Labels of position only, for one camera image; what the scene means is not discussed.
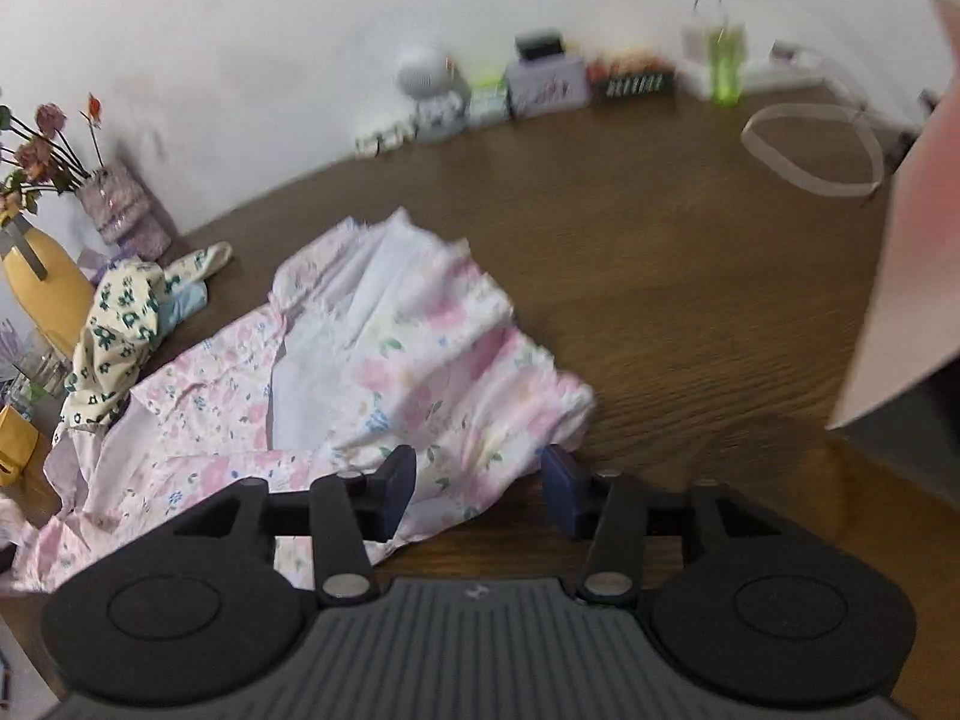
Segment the pink floral garment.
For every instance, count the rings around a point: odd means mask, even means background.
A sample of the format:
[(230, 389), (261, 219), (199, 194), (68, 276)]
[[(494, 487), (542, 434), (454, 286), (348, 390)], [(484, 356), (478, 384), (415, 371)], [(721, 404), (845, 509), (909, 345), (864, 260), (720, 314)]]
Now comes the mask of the pink floral garment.
[(244, 478), (275, 493), (416, 452), (412, 502), (373, 561), (467, 522), (547, 445), (574, 447), (592, 388), (517, 327), (472, 259), (395, 213), (345, 220), (275, 273), (267, 301), (161, 367), (98, 431), (60, 421), (44, 465), (60, 507), (2, 512), (8, 593), (41, 593)]

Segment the light blue cloth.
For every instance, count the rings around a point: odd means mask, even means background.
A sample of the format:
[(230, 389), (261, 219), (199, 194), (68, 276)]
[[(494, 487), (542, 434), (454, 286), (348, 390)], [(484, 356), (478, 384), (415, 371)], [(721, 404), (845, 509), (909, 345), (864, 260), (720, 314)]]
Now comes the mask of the light blue cloth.
[(174, 328), (190, 319), (199, 310), (205, 309), (208, 302), (208, 289), (201, 281), (187, 283), (171, 298), (160, 302), (158, 310), (158, 338), (169, 337)]

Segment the cream green floral garment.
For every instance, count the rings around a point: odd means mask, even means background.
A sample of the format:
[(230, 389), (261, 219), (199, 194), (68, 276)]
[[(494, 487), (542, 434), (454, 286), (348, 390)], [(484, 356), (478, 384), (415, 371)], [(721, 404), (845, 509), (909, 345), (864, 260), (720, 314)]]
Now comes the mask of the cream green floral garment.
[(166, 266), (127, 259), (104, 272), (65, 382), (60, 411), (65, 427), (98, 431), (116, 421), (140, 372), (163, 343), (158, 338), (160, 302), (187, 283), (206, 284), (232, 258), (233, 247), (217, 242)]

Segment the clear drinking glass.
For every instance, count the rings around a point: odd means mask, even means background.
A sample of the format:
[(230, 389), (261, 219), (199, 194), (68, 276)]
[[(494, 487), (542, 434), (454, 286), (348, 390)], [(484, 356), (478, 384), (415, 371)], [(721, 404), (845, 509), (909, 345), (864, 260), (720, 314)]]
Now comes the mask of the clear drinking glass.
[(67, 366), (57, 349), (50, 344), (41, 343), (26, 349), (14, 366), (34, 387), (43, 390), (49, 397), (57, 398), (64, 394)]

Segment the yellow mug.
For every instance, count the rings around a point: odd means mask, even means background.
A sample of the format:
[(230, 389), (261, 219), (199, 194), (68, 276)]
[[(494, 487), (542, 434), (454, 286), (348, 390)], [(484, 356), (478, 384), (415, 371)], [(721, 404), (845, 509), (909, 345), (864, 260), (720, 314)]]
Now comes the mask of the yellow mug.
[(29, 465), (37, 449), (39, 431), (18, 411), (5, 405), (0, 411), (0, 484), (11, 486)]

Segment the pink sleeve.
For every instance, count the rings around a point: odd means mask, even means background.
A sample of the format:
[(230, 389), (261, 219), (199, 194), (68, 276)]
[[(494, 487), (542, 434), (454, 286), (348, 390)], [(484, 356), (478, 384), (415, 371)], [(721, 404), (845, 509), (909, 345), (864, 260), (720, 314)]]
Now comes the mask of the pink sleeve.
[(871, 302), (828, 426), (846, 426), (958, 356), (958, 82), (893, 177)]

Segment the white letter ornament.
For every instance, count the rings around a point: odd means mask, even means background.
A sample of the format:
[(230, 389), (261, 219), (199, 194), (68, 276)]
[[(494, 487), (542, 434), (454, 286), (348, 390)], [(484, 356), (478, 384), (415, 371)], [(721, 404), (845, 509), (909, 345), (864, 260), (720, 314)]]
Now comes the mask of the white letter ornament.
[(398, 121), (386, 128), (359, 135), (355, 140), (358, 158), (377, 158), (392, 153), (415, 140), (416, 128), (410, 121)]

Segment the yellow thermos jug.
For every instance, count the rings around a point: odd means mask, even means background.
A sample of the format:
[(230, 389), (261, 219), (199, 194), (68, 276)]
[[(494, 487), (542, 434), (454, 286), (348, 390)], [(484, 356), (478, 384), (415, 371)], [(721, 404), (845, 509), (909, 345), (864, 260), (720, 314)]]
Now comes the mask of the yellow thermos jug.
[(18, 211), (2, 213), (2, 266), (8, 288), (39, 333), (70, 359), (94, 288), (68, 252)]

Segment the purple knitted vase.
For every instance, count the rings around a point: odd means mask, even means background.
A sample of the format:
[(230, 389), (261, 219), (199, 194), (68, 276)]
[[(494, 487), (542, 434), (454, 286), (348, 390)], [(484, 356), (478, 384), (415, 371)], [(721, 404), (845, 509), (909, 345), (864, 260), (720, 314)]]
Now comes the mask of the purple knitted vase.
[(142, 260), (157, 262), (172, 245), (156, 215), (153, 195), (124, 163), (101, 167), (76, 190), (89, 221), (105, 244)]

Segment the white astronaut figurine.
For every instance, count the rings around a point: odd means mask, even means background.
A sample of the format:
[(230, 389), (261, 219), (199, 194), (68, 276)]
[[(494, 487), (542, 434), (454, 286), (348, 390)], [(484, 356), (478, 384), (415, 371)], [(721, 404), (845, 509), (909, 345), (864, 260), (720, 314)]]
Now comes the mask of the white astronaut figurine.
[(413, 103), (417, 142), (438, 143), (466, 130), (472, 90), (445, 50), (421, 46), (404, 52), (398, 59), (395, 84)]

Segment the red black small box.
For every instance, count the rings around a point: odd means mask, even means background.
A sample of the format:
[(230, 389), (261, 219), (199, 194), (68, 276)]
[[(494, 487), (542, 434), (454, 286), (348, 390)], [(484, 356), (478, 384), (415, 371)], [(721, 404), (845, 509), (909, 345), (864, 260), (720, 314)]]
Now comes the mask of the red black small box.
[(601, 57), (587, 66), (587, 81), (599, 101), (675, 93), (675, 67), (651, 52)]

